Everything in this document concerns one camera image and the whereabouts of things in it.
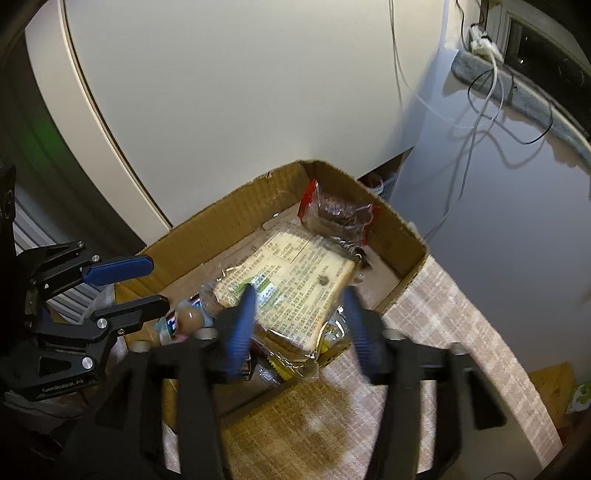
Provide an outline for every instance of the table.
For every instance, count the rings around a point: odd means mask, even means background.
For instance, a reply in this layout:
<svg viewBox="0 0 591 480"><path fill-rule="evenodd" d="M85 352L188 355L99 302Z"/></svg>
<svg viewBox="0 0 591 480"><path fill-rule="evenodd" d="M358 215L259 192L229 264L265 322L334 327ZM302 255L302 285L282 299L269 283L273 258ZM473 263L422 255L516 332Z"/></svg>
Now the table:
<svg viewBox="0 0 591 480"><path fill-rule="evenodd" d="M433 257L384 319L417 343L463 343L515 414L541 464L558 454L556 429L523 367ZM433 393L423 388L419 471L429 468L433 455ZM343 353L320 371L318 381L296 385L224 430L234 478L363 478L384 396L385 387L361 376L354 353ZM176 436L166 426L164 436L167 467L179 471Z"/></svg>

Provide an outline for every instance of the cardboard box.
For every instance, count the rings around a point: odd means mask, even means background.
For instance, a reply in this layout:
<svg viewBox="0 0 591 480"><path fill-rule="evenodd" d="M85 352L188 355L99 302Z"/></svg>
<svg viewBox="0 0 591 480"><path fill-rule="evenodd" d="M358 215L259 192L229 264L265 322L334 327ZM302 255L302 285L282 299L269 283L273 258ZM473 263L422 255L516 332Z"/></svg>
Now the cardboard box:
<svg viewBox="0 0 591 480"><path fill-rule="evenodd" d="M117 284L117 302L156 293L168 296L171 305L188 298L199 289L203 278L225 262L239 261L248 256L262 244L262 233L281 219L293 215L294 205L300 201L313 178L318 179L328 193L350 202L379 202L382 205L368 234L370 254L376 255L376 271L371 277L368 275L367 281L364 280L359 287L369 307L385 312L423 266L428 255L427 246L389 205L357 180L319 160L297 161L258 177L144 249L142 253L154 259L154 271L147 277ZM126 339L157 341L153 336L148 328L144 328ZM320 356L320 365L326 365L342 350L340 347L338 351L325 352ZM228 392L227 386L218 389L220 403L228 398L235 400L234 406L219 408L226 420L240 417L290 386L290 382L281 384L280 388L275 388L277 385L274 382L259 386L256 381L245 383L249 385L245 385L243 390L252 391L242 396L235 391ZM175 385L167 382L164 391L164 416L168 424L174 425Z"/></svg>

